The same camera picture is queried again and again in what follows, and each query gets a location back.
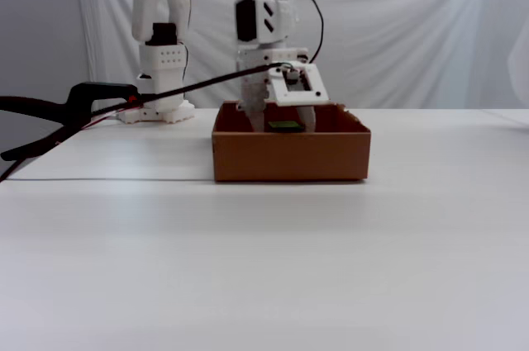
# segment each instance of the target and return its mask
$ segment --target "white tabletop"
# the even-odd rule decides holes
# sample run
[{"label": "white tabletop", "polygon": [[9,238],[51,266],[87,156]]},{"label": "white tabletop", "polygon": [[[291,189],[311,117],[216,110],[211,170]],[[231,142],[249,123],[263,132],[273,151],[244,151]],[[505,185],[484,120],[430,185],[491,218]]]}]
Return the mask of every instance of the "white tabletop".
[{"label": "white tabletop", "polygon": [[350,184],[201,180],[214,114],[13,176],[106,180],[0,185],[2,349],[529,348],[529,111],[355,110]]}]

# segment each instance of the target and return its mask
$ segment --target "open box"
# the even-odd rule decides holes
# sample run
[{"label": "open box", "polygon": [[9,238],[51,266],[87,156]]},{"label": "open box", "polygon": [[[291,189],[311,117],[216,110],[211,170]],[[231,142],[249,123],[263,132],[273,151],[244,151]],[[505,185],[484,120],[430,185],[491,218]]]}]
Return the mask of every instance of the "open box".
[{"label": "open box", "polygon": [[215,180],[331,181],[367,178],[371,131],[341,105],[316,106],[316,132],[276,133],[269,121],[296,121],[295,107],[269,103],[254,132],[237,102],[224,102],[212,133]]}]

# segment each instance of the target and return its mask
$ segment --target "robotic arm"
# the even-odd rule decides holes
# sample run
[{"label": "robotic arm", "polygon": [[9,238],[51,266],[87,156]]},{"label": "robotic arm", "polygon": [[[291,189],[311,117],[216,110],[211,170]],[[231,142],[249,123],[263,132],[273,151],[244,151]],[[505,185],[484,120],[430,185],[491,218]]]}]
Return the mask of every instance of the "robotic arm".
[{"label": "robotic arm", "polygon": [[[159,0],[134,0],[132,34],[141,43],[141,76],[139,88],[165,92],[182,87],[188,61],[184,45],[188,29],[189,0],[167,0],[169,20],[155,23]],[[306,49],[287,48],[286,40],[296,23],[293,0],[236,0],[236,29],[240,52],[239,69],[272,62],[288,62],[290,70],[270,71],[243,78],[241,109],[256,130],[263,128],[263,110],[269,93],[280,106],[298,109],[307,128],[313,128],[311,107],[328,102],[326,90],[314,64],[307,63]],[[139,120],[176,122],[187,118],[182,97],[169,97],[142,111]]]}]

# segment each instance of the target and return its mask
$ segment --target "white backdrop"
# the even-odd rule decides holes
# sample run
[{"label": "white backdrop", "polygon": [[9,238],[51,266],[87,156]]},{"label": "white backdrop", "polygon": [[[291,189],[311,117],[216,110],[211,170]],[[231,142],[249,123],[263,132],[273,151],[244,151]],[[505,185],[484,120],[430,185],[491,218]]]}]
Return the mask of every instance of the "white backdrop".
[{"label": "white backdrop", "polygon": [[[186,83],[235,68],[235,0],[193,0]],[[529,17],[527,0],[318,0],[326,39],[317,64],[331,99],[348,107],[520,107],[507,57]],[[297,0],[290,45],[314,50],[319,20]],[[82,0],[91,74],[134,83],[131,0]],[[189,95],[200,107],[237,98],[237,81]]]}]

